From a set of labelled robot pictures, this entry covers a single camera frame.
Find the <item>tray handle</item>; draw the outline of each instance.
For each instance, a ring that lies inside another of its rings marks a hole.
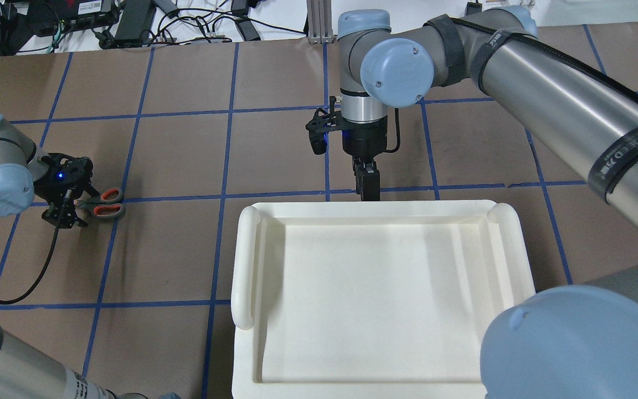
[[[535,295],[533,277],[521,230],[521,220],[519,220],[516,210],[509,204],[496,204],[487,213],[487,217],[490,222],[498,223],[501,231],[508,263],[508,280],[511,286],[508,291],[513,295],[513,303],[507,304],[510,308]]]
[[[230,312],[239,329],[253,326],[253,272],[255,271],[255,236],[261,222],[260,212],[247,207],[238,220],[238,241],[235,245],[233,288],[230,293]]]

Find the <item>electronic device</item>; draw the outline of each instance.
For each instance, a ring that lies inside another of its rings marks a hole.
[[[28,6],[26,23],[39,37],[54,35],[59,20],[64,31],[73,32],[113,25],[120,11],[115,0],[32,0]]]
[[[153,0],[134,0],[125,3],[125,12],[115,33],[115,47],[141,47],[149,42],[152,21],[157,7]]]

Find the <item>white sticker label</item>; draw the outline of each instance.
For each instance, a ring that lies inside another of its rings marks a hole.
[[[111,399],[111,396],[103,388],[89,383],[75,371],[65,369],[63,399]]]
[[[99,13],[100,10],[102,10],[102,0],[98,0],[97,2],[80,3],[78,5],[78,15]]]

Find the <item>black cable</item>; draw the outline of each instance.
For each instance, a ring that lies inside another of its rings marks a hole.
[[[400,150],[400,116],[398,116],[398,109],[395,109],[395,148],[392,150],[385,150],[388,154],[393,154]]]
[[[230,11],[211,10],[211,9],[209,9],[209,8],[188,7],[188,8],[178,8],[178,10],[179,10],[179,12],[180,12],[180,11],[203,11],[203,12],[207,12],[207,13],[209,13],[209,14],[217,13],[217,14],[220,14],[221,16],[232,16],[232,15],[234,15],[234,14],[233,14],[232,12],[230,12]],[[166,28],[168,28],[168,27],[171,25],[171,23],[167,23],[167,25],[165,26],[165,28],[164,28],[164,29],[160,28],[160,27],[161,27],[161,25],[162,25],[162,21],[163,21],[165,18],[167,18],[168,16],[169,16],[169,14],[168,14],[168,13],[165,13],[165,14],[162,16],[162,18],[159,20],[159,24],[157,25],[157,34],[156,34],[154,37],[152,37],[152,41],[153,41],[153,40],[155,40],[156,38],[158,38],[158,37],[159,37],[159,35],[161,34],[161,32],[162,32],[163,30],[165,30]],[[182,19],[182,18],[187,18],[187,17],[182,16],[182,17],[176,18],[175,20],[173,20],[173,21],[172,21],[172,23],[178,22],[178,20],[180,20],[180,19]],[[256,20],[255,18],[250,18],[250,17],[243,17],[243,18],[244,18],[244,19],[246,19],[246,20],[249,20],[249,21],[253,21],[253,22],[255,22],[255,23],[259,23],[260,25],[267,26],[268,28],[273,28],[273,29],[278,29],[278,30],[285,30],[285,31],[287,31],[287,32],[291,32],[291,33],[298,33],[298,34],[300,34],[300,35],[306,35],[306,33],[302,32],[302,31],[294,30],[294,29],[290,29],[290,28],[284,28],[284,27],[282,27],[282,26],[272,25],[272,24],[270,24],[270,23],[266,23],[266,22],[262,22],[262,21]]]
[[[98,33],[95,30],[95,24],[97,22],[97,16],[93,13],[93,16],[90,17],[90,30],[93,31],[93,34]]]
[[[223,19],[230,19],[231,21],[235,22],[235,18],[233,18],[232,16],[228,16],[228,15],[222,15],[219,16],[218,18],[216,18],[215,20],[213,20],[213,23],[211,23],[211,28],[213,30],[213,32],[215,32],[215,24]]]
[[[232,43],[233,39],[231,38],[216,38],[216,40],[220,39],[221,43]],[[159,43],[152,43],[152,44],[162,44],[162,45],[184,45],[184,44],[188,44],[188,43],[193,43],[193,42],[198,42],[198,41],[206,41],[209,40],[208,38],[193,38],[193,39],[188,39],[188,40],[183,40],[180,42],[176,42],[176,43],[163,43],[163,42],[159,42]]]
[[[144,42],[144,40],[145,40],[144,39],[144,33],[145,32],[149,32],[149,33],[147,33],[147,39],[149,38],[149,35],[154,35],[154,32],[152,32],[151,29],[143,29],[142,32],[140,33],[140,37],[139,37],[140,42]]]
[[[226,5],[226,3],[228,3],[228,2],[229,2],[229,0],[223,0],[223,2],[222,2],[222,3],[220,3],[220,4],[219,4],[219,5],[215,8],[215,10],[214,10],[214,11],[210,11],[210,12],[209,12],[209,13],[207,13],[206,15],[204,15],[204,16],[200,16],[200,17],[201,17],[202,19],[205,19],[205,18],[208,18],[208,16],[213,15],[213,13],[215,13],[215,12],[224,12],[224,11],[218,11],[218,10],[220,10],[220,8],[221,8],[221,7],[223,7],[224,5]],[[179,8],[179,12],[184,11],[184,10],[188,10],[188,8]],[[162,15],[162,18],[160,18],[160,19],[159,19],[159,23],[157,23],[157,33],[159,33],[159,32],[160,32],[160,29],[161,29],[161,26],[162,26],[162,22],[164,22],[164,20],[165,20],[166,18],[168,18],[168,17],[169,17],[169,15],[170,15],[171,13],[173,13],[173,12],[174,12],[174,11],[170,11],[169,13],[165,13],[164,15]]]
[[[195,27],[195,28],[200,29],[200,32],[201,32],[201,33],[203,34],[203,36],[204,36],[204,40],[208,40],[208,43],[210,43],[210,39],[208,38],[208,36],[207,36],[207,35],[205,34],[205,32],[203,31],[203,28],[202,28],[202,26],[199,24],[199,22],[198,22],[198,20],[197,20],[197,17],[198,17],[198,16],[179,16],[179,17],[177,17],[177,18],[175,18],[175,19],[173,19],[173,20],[169,21],[169,23],[167,23],[166,25],[164,25],[164,28],[160,28],[160,29],[157,31],[157,33],[156,33],[156,34],[154,34],[154,35],[152,36],[152,38],[150,39],[150,42],[149,42],[149,44],[147,45],[147,47],[148,47],[148,46],[150,46],[150,45],[152,45],[152,44],[171,44],[171,45],[175,44],[175,43],[167,43],[167,36],[166,36],[166,33],[169,33],[169,38],[172,38],[172,33],[171,33],[171,31],[169,31],[169,27],[170,27],[171,25],[173,25],[173,24],[175,24],[175,23],[179,22],[179,21],[182,21],[182,22],[186,22],[186,21],[194,21],[195,23],[188,23],[188,24],[189,24],[189,25],[191,25],[191,26],[193,26],[193,27]],[[156,40],[157,38],[159,38],[159,36],[160,36],[160,35],[162,36],[162,38],[164,38],[164,43],[158,43],[158,42],[155,42],[155,40]]]
[[[16,53],[33,53],[34,51],[41,51],[41,50],[48,50],[48,48],[50,47],[50,45],[47,45],[45,47],[42,48],[34,48],[33,50],[20,50],[17,51]]]
[[[18,298],[14,298],[13,300],[0,300],[0,305],[13,305],[14,303],[18,303],[19,301],[24,300],[26,297],[31,295],[33,290],[38,287],[38,284],[43,280],[43,275],[46,274],[46,270],[48,270],[48,265],[50,264],[51,258],[53,257],[53,250],[55,250],[55,243],[58,240],[58,230],[60,230],[60,223],[63,220],[63,214],[65,213],[65,207],[68,205],[68,201],[70,200],[70,190],[66,193],[63,198],[63,203],[61,203],[60,211],[58,212],[58,220],[56,221],[55,230],[53,230],[53,240],[51,240],[51,247],[48,250],[48,257],[46,257],[45,263],[43,263],[43,268],[41,269],[41,273],[38,274],[36,281],[33,282],[33,285],[26,290],[23,295]]]
[[[56,12],[56,10],[51,7],[48,2],[45,2],[44,5],[48,7],[48,9],[51,10],[51,12],[53,13],[53,16],[55,16],[56,27],[58,27],[59,23],[63,23],[63,20],[60,18],[60,16],[58,16],[58,12]]]
[[[198,30],[200,30],[200,33],[203,35],[203,38],[205,38],[208,41],[208,43],[210,43],[210,39],[208,38],[208,36],[205,33],[206,30],[210,31],[210,29],[208,28],[208,22],[205,22],[205,19],[203,19],[200,16],[194,17],[193,20],[195,20],[195,24],[197,25]]]

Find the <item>black bracket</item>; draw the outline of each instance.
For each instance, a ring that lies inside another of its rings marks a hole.
[[[317,108],[314,117],[305,128],[309,132],[309,143],[316,155],[327,150],[326,134],[331,131],[344,131],[343,148],[353,157],[353,170],[356,177],[356,193],[362,201],[380,200],[380,172],[374,156],[385,151],[385,127],[387,117],[367,124],[347,121],[341,111],[335,110],[336,98],[330,96],[329,111]]]
[[[75,212],[74,200],[80,198],[83,192],[91,197],[100,194],[91,182],[93,162],[88,157],[71,157],[56,152],[42,157],[41,161],[49,166],[48,172],[33,183],[35,194],[48,202],[48,209],[43,212],[41,219],[55,226],[58,224],[58,215],[64,212],[60,222],[61,229],[71,229],[76,224],[86,227],[87,222]],[[71,190],[71,195],[66,200],[68,190]]]

